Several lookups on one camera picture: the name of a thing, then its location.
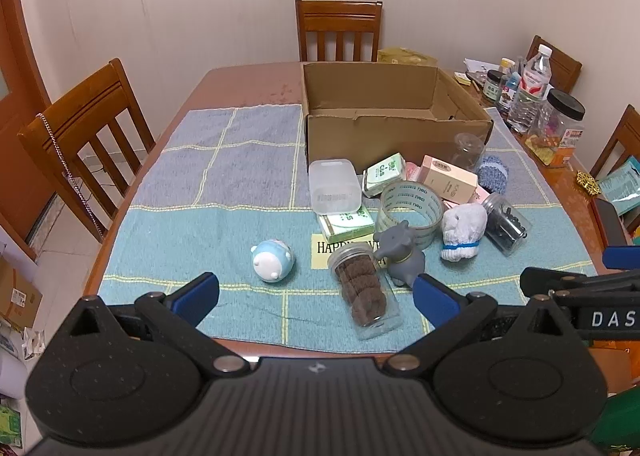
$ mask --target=dining table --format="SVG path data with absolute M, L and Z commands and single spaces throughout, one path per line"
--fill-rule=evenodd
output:
M 483 107 L 492 103 L 472 86 L 463 88 Z M 137 190 L 145 175 L 159 159 L 167 146 L 172 133 L 178 128 L 191 110 L 204 108 L 242 108 L 264 104 L 300 104 L 302 101 L 302 75 L 299 62 L 277 64 L 256 64 L 234 67 L 223 67 L 210 70 L 192 91 L 169 126 L 158 138 L 156 146 L 146 157 L 143 165 L 135 175 L 124 200 L 113 219 L 104 241 L 100 247 L 94 266 L 86 282 L 85 295 L 98 294 L 102 278 L 105 274 L 116 242 L 116 236 L 123 220 L 132 204 Z M 547 168 L 528 149 L 524 147 L 556 194 L 562 208 L 570 217 L 575 229 L 584 243 L 598 274 L 607 273 L 602 264 L 603 245 L 600 234 L 594 224 L 586 193 L 575 184 L 575 171 L 581 169 L 579 163 L 572 160 L 562 168 Z M 344 354 L 325 353 L 299 348 L 291 348 L 276 344 L 265 344 L 249 341 L 218 339 L 216 341 L 244 357 L 283 356 L 283 357 L 339 357 Z M 348 356 L 375 356 L 379 359 L 388 354 L 349 354 Z

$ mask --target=wooden chair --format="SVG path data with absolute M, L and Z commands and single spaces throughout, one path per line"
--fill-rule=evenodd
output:
M 571 90 L 574 89 L 575 81 L 578 80 L 578 75 L 580 75 L 582 63 L 572 59 L 563 51 L 542 39 L 539 35 L 533 38 L 531 48 L 529 48 L 529 53 L 527 53 L 527 60 L 538 53 L 538 46 L 541 44 L 549 46 L 549 48 L 553 50 L 549 58 L 552 73 L 551 85 L 565 93 L 571 93 Z
M 302 1 L 296 0 L 300 61 L 306 62 L 306 32 L 318 34 L 318 60 L 326 60 L 325 33 L 335 32 L 335 59 L 344 60 L 344 33 L 353 32 L 353 60 L 360 61 L 362 34 L 372 33 L 371 61 L 378 60 L 378 40 L 382 1 Z
M 622 144 L 625 150 L 609 172 L 619 168 L 632 155 L 640 160 L 640 114 L 631 105 L 626 107 L 618 126 L 593 165 L 591 175 L 594 178 L 599 175 L 618 143 Z M 640 227 L 640 216 L 631 221 L 626 229 L 632 234 L 638 227 Z
M 120 59 L 114 59 L 44 111 L 44 116 L 72 175 L 82 179 L 111 219 L 116 214 L 117 206 L 80 160 L 78 152 L 89 144 L 102 162 L 104 171 L 113 180 L 118 192 L 124 196 L 129 185 L 97 136 L 98 131 L 108 126 L 131 170 L 136 173 L 140 169 L 140 161 L 116 121 L 116 116 L 124 110 L 129 111 L 146 152 L 151 152 L 156 143 L 142 116 L 122 63 Z M 107 227 L 95 217 L 99 230 L 96 229 L 82 201 L 64 177 L 62 164 L 43 121 L 36 117 L 33 122 L 20 130 L 18 137 L 31 159 L 63 201 L 89 232 L 102 242 Z

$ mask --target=clear tape roll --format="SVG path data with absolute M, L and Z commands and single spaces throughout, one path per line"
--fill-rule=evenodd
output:
M 380 196 L 380 210 L 376 218 L 376 232 L 382 232 L 400 223 L 390 212 L 408 209 L 417 212 L 429 225 L 411 227 L 415 230 L 415 244 L 425 249 L 431 244 L 444 214 L 440 197 L 428 187 L 413 181 L 398 181 L 388 185 Z

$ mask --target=black lid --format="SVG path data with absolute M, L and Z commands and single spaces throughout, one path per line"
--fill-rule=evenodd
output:
M 584 106 L 571 95 L 560 90 L 549 90 L 546 100 L 560 113 L 574 120 L 584 118 Z
M 503 75 L 504 73 L 498 70 L 489 70 L 486 73 L 487 78 L 491 79 L 493 82 L 496 82 L 498 84 L 500 83 L 500 79 L 502 78 Z

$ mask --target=jar of brown cookies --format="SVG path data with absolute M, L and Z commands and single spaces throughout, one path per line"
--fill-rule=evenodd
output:
M 389 276 L 373 257 L 369 243 L 341 246 L 329 256 L 327 265 L 350 307 L 358 338 L 372 339 L 402 324 Z

